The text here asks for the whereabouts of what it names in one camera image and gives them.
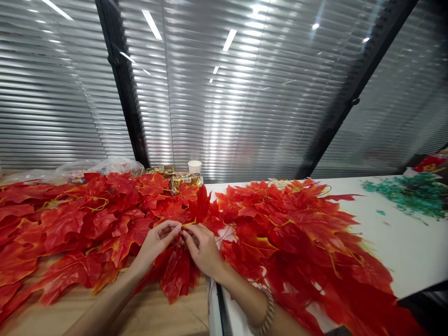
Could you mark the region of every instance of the white table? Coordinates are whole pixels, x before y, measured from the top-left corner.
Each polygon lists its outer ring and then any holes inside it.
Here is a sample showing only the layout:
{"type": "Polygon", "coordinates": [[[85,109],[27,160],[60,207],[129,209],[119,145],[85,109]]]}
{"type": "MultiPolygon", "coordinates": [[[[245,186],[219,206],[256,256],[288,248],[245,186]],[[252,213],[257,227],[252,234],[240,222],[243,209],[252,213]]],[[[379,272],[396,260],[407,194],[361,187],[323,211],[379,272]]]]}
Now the white table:
{"type": "MultiPolygon", "coordinates": [[[[361,186],[361,181],[380,182],[392,176],[350,177],[317,180],[332,187],[331,195],[359,194],[355,201],[340,201],[341,210],[355,215],[361,225],[352,226],[353,232],[362,232],[362,237],[375,253],[375,257],[390,270],[393,277],[392,290],[399,299],[419,292],[448,279],[448,220],[418,214],[421,220],[404,214],[395,208],[395,204],[379,193],[370,193],[361,186]],[[377,212],[384,211],[385,216],[377,212]]],[[[218,183],[206,185],[212,191],[225,193],[228,185],[245,186],[248,183],[218,183]]],[[[211,285],[210,295],[210,334],[221,335],[218,324],[219,307],[216,286],[211,285]]],[[[247,327],[246,318],[235,301],[224,290],[224,300],[230,327],[234,336],[252,335],[247,327]]],[[[308,310],[314,314],[324,333],[336,328],[329,318],[316,305],[308,310]]]]}

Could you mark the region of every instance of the gold package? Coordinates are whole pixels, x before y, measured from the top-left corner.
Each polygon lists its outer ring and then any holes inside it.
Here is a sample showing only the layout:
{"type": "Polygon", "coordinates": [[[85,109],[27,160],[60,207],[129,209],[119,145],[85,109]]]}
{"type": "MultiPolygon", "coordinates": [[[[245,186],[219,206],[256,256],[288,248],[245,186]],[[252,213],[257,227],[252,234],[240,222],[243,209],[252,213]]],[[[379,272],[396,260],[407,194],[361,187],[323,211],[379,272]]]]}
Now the gold package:
{"type": "Polygon", "coordinates": [[[202,180],[199,174],[186,174],[181,176],[173,176],[171,178],[171,191],[173,192],[173,195],[179,193],[179,188],[184,182],[189,186],[192,185],[200,186],[202,184],[202,180]]]}
{"type": "Polygon", "coordinates": [[[174,175],[174,166],[157,166],[148,168],[146,170],[147,174],[159,173],[163,176],[163,178],[170,178],[174,175]]]}

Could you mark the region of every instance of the leaf garland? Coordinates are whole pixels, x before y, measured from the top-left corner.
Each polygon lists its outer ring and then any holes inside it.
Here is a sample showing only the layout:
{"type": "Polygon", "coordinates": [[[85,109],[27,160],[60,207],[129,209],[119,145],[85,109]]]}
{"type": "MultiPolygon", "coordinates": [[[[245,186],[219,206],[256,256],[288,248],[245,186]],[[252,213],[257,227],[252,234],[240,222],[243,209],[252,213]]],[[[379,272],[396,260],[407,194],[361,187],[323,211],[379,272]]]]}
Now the leaf garland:
{"type": "MultiPolygon", "coordinates": [[[[204,223],[222,256],[246,279],[268,288],[275,301],[314,335],[307,311],[315,302],[354,335],[422,333],[396,305],[387,269],[348,231],[358,224],[326,185],[308,179],[275,187],[262,181],[228,187],[210,203],[205,186],[182,185],[172,196],[162,175],[86,174],[85,185],[15,183],[0,188],[0,323],[39,293],[49,305],[74,284],[99,292],[135,256],[148,231],[164,220],[204,223]],[[65,253],[42,279],[27,277],[44,256],[65,253]]],[[[200,271],[177,240],[154,261],[136,293],[160,282],[170,303],[195,288],[200,271]]]]}

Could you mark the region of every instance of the plastic bag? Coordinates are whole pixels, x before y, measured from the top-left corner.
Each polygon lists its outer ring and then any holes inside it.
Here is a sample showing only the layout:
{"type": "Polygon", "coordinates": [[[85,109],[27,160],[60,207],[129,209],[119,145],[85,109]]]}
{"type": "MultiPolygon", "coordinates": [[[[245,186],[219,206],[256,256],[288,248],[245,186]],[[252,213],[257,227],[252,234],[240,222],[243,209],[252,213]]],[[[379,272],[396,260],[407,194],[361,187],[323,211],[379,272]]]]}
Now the plastic bag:
{"type": "Polygon", "coordinates": [[[100,173],[108,175],[110,173],[132,173],[132,176],[140,176],[145,173],[145,168],[140,162],[126,158],[110,158],[100,160],[79,160],[66,163],[56,169],[56,174],[63,176],[70,183],[84,184],[84,173],[100,173]]]}
{"type": "Polygon", "coordinates": [[[26,181],[35,181],[37,183],[53,183],[56,177],[57,175],[54,169],[52,170],[32,169],[17,174],[6,175],[2,179],[1,184],[12,184],[26,181]]]}
{"type": "Polygon", "coordinates": [[[103,175],[110,173],[132,173],[133,177],[143,175],[145,173],[145,167],[135,160],[126,158],[110,158],[102,161],[100,164],[94,166],[92,170],[101,172],[103,175]]]}

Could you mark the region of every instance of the hand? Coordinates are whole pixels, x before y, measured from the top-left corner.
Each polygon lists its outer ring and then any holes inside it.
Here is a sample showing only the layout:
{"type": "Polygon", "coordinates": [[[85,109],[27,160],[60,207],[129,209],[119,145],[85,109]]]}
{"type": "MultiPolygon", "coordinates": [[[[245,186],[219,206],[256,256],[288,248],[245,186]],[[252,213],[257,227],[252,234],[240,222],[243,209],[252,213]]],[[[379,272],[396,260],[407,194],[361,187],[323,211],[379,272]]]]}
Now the hand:
{"type": "Polygon", "coordinates": [[[149,230],[131,267],[147,272],[155,258],[177,237],[181,228],[180,222],[167,220],[149,230]]]}
{"type": "Polygon", "coordinates": [[[182,231],[193,261],[202,273],[218,281],[218,277],[224,270],[225,262],[216,246],[215,235],[201,223],[188,225],[185,228],[194,235],[199,243],[197,246],[191,234],[182,231]]]}

